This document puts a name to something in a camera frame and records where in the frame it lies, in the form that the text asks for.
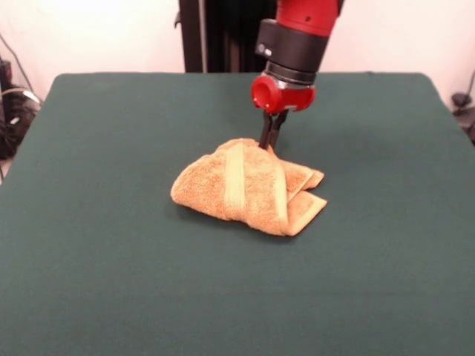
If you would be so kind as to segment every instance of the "folded towel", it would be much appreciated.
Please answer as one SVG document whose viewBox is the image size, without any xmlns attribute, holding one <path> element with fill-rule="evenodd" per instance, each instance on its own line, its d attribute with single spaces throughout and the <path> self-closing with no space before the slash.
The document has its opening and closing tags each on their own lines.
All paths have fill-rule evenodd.
<svg viewBox="0 0 475 356">
<path fill-rule="evenodd" d="M 295 236 L 327 201 L 306 189 L 324 174 L 276 157 L 253 139 L 232 139 L 190 164 L 171 189 L 171 198 L 222 220 L 237 220 L 279 236 Z"/>
</svg>

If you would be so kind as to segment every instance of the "red joint housing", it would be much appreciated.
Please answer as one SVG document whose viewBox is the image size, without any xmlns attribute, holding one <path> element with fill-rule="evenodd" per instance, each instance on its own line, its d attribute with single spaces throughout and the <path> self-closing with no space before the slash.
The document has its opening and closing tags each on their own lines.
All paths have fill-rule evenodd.
<svg viewBox="0 0 475 356">
<path fill-rule="evenodd" d="M 279 0 L 277 23 L 312 35 L 330 36 L 338 0 Z"/>
<path fill-rule="evenodd" d="M 281 113 L 287 109 L 307 109 L 315 98 L 315 87 L 280 88 L 271 76 L 262 75 L 251 87 L 252 101 L 257 108 L 267 113 Z"/>
</svg>

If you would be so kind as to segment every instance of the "black metal frame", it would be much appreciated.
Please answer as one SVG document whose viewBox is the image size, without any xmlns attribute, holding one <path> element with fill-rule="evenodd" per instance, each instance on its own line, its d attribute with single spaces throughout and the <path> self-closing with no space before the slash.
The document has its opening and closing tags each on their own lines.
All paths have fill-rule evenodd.
<svg viewBox="0 0 475 356">
<path fill-rule="evenodd" d="M 180 23 L 185 70 L 187 73 L 202 73 L 200 2 L 198 0 L 180 0 Z"/>
<path fill-rule="evenodd" d="M 275 0 L 206 0 L 207 71 L 262 71 L 266 60 L 255 55 L 255 43 L 261 19 L 275 10 Z M 186 72 L 202 73 L 199 0 L 180 0 L 180 23 Z"/>
</svg>

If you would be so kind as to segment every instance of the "table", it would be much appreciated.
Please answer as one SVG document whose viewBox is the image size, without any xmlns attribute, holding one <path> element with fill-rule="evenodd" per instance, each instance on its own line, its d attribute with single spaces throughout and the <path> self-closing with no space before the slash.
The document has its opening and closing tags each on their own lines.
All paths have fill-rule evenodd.
<svg viewBox="0 0 475 356">
<path fill-rule="evenodd" d="M 0 355 L 475 355 L 475 151 L 420 74 L 328 73 L 278 154 L 296 239 L 176 206 L 258 137 L 249 74 L 62 75 L 0 187 Z"/>
</svg>

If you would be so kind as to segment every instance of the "white wall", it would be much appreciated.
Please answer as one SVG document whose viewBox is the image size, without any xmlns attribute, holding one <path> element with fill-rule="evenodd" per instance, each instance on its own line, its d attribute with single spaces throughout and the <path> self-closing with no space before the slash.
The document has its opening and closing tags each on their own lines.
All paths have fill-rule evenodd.
<svg viewBox="0 0 475 356">
<path fill-rule="evenodd" d="M 0 31 L 45 96 L 64 72 L 182 72 L 177 11 L 178 0 L 3 0 Z M 474 16 L 474 0 L 346 0 L 321 69 L 423 72 L 449 103 L 475 68 Z"/>
<path fill-rule="evenodd" d="M 449 104 L 475 70 L 475 1 L 345 0 L 321 69 L 422 72 Z"/>
<path fill-rule="evenodd" d="M 0 31 L 45 97 L 60 73 L 183 72 L 177 11 L 178 0 L 1 0 Z"/>
</svg>

